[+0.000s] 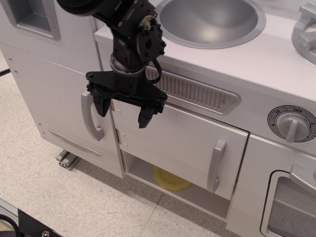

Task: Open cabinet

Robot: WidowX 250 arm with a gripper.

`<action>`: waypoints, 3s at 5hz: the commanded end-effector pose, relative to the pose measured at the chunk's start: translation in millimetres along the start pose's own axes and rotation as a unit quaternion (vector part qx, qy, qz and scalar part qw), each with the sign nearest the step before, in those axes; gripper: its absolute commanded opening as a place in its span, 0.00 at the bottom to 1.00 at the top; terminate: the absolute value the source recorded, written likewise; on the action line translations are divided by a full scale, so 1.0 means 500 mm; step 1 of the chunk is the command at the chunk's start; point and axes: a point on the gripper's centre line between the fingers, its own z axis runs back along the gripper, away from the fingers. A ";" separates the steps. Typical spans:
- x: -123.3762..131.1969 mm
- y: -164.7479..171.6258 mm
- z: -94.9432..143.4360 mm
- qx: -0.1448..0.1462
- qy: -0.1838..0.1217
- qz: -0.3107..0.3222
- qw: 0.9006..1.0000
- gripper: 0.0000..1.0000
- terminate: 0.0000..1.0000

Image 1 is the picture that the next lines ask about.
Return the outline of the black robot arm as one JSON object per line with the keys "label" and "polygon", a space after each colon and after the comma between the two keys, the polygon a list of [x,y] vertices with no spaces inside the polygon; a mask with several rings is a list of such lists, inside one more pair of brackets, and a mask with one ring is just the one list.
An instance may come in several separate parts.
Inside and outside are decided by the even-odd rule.
{"label": "black robot arm", "polygon": [[155,7],[147,0],[60,0],[58,4],[68,13],[101,20],[113,35],[112,69],[86,73],[87,91],[98,114],[104,117],[110,101],[116,99],[140,107],[139,128],[147,127],[167,100],[155,86],[162,75],[157,58],[166,47]]}

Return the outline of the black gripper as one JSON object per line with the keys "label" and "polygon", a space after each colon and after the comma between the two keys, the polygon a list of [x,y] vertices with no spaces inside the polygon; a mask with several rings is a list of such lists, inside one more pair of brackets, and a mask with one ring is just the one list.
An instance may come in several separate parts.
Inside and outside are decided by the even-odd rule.
{"label": "black gripper", "polygon": [[135,76],[118,74],[115,71],[88,72],[87,91],[93,97],[98,114],[105,117],[116,99],[141,107],[138,117],[139,128],[146,128],[154,114],[162,113],[167,95],[154,84],[146,81],[146,73]]}

